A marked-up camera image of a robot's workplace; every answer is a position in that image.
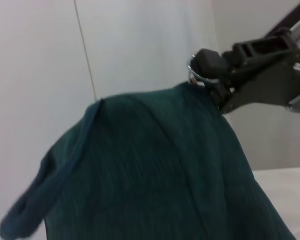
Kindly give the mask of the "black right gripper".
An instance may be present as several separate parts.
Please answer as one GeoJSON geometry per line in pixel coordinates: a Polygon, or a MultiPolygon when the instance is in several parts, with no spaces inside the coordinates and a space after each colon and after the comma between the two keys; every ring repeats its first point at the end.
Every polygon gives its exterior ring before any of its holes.
{"type": "Polygon", "coordinates": [[[252,103],[281,106],[300,113],[300,70],[294,68],[295,64],[300,64],[300,49],[290,32],[284,30],[237,42],[221,55],[202,48],[193,57],[193,72],[209,79],[208,96],[223,114],[252,103]],[[237,76],[232,80],[214,80],[256,70],[259,71],[249,73],[238,85],[235,85],[237,76]]]}

